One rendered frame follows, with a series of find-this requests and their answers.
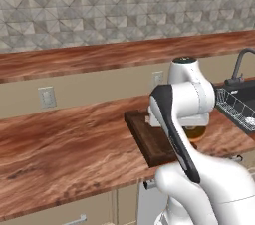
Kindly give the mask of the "beige cupboard door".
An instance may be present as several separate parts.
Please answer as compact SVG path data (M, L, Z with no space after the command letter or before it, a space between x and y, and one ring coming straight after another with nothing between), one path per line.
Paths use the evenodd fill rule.
M118 223L126 225L136 221L137 185L118 190Z

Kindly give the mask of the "white dishwasher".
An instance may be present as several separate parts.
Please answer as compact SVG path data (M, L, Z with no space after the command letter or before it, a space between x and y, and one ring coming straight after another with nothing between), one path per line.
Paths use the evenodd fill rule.
M157 216L164 210L167 196L162 194L157 187L146 190L143 182L139 184L137 225L154 225Z

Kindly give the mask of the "dark grey tap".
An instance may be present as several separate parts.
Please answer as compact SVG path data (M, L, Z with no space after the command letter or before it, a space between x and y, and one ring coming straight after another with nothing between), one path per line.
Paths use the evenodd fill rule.
M252 49L252 48L245 48L245 49L240 51L240 53L237 57L237 61L235 63L234 71L233 71L233 74L232 74L231 78L226 79L224 81L224 84L226 86L235 86L235 85L238 85L238 84L244 82L243 75L237 76L237 74L238 74L239 68L241 66L242 59L243 59L243 57L246 53L252 53L252 54L255 55L255 50Z

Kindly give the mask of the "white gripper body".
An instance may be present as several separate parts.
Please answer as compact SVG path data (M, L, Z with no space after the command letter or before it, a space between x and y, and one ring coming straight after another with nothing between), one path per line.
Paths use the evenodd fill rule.
M147 108L148 115L145 117L145 122L152 127L160 127L160 123L153 114L151 108Z

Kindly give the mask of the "grey wall socket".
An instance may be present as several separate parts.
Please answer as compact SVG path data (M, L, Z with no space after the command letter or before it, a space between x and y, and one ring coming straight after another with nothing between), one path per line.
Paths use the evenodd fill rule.
M156 87L161 85L163 82L163 71L153 72L152 73L152 85Z
M53 87L39 88L38 94L43 109L54 108L57 105Z

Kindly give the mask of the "beige drawer front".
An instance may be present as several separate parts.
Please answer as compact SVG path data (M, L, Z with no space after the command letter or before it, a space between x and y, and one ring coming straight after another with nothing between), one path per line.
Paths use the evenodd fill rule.
M32 213L0 225L63 225L87 215L87 221L78 225L112 225L112 204L108 193L99 194L69 204Z

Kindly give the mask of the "amber round plate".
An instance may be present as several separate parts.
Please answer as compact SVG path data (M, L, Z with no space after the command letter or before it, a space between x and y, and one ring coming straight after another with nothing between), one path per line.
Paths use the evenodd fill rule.
M190 142L200 141L202 136L205 134L205 126L185 126L183 128L187 138Z

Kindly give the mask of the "black sink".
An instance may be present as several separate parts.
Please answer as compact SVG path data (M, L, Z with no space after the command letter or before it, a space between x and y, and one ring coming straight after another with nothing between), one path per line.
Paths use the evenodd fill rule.
M247 135L255 133L255 80L217 87L215 107Z

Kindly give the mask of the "dark brown wooden tray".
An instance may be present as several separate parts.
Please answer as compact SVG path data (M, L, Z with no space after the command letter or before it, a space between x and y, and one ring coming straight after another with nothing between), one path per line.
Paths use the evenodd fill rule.
M134 110L125 112L124 118L149 167L157 167L177 161L163 129L161 127L152 127L147 122L147 111Z

